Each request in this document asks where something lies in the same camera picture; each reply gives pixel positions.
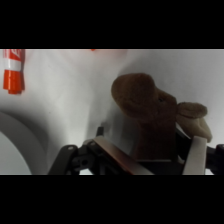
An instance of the white surface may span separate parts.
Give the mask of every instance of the white surface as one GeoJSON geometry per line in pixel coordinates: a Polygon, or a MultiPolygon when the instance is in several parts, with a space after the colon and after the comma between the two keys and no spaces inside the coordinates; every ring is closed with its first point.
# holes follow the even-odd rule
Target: white surface
{"type": "Polygon", "coordinates": [[[4,58],[3,60],[4,60],[4,68],[6,70],[17,71],[17,72],[21,71],[20,61],[12,60],[9,58],[4,58]]]}
{"type": "Polygon", "coordinates": [[[47,173],[46,154],[24,124],[0,112],[0,174],[30,173],[47,173]]]}
{"type": "Polygon", "coordinates": [[[30,175],[30,170],[12,142],[0,132],[0,175],[30,175]]]}
{"type": "Polygon", "coordinates": [[[183,175],[205,175],[207,139],[194,137],[183,175]]]}
{"type": "MultiPolygon", "coordinates": [[[[224,50],[27,49],[26,90],[11,96],[0,88],[0,110],[33,131],[46,151],[48,166],[63,145],[80,146],[95,136],[101,123],[110,141],[131,148],[136,131],[113,102],[110,88],[120,74],[145,72],[178,102],[208,107],[206,121],[215,146],[224,142],[223,62],[224,50]]],[[[0,70],[3,74],[3,60],[0,70]]]]}

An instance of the plush toy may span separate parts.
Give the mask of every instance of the plush toy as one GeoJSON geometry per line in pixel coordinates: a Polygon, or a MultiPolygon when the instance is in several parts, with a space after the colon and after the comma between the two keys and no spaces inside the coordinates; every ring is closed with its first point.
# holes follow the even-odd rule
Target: plush toy
{"type": "Polygon", "coordinates": [[[112,96],[123,113],[137,121],[140,140],[133,157],[142,160],[172,160],[176,122],[189,136],[211,141],[211,131],[204,120],[207,108],[197,103],[177,104],[176,98],[158,89],[151,76],[128,74],[118,77],[112,96]]]}

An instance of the black mechanical part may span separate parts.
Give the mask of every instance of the black mechanical part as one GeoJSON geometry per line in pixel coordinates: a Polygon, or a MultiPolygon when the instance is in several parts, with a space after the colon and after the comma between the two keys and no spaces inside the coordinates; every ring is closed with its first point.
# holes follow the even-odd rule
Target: black mechanical part
{"type": "Polygon", "coordinates": [[[214,175],[224,175],[224,145],[218,145],[216,149],[208,147],[206,168],[214,175]]]}
{"type": "Polygon", "coordinates": [[[74,173],[70,169],[71,157],[75,157],[77,153],[78,148],[75,145],[64,146],[60,150],[48,175],[66,175],[67,173],[69,173],[69,171],[71,172],[72,175],[75,174],[78,175],[79,173],[74,173]]]}

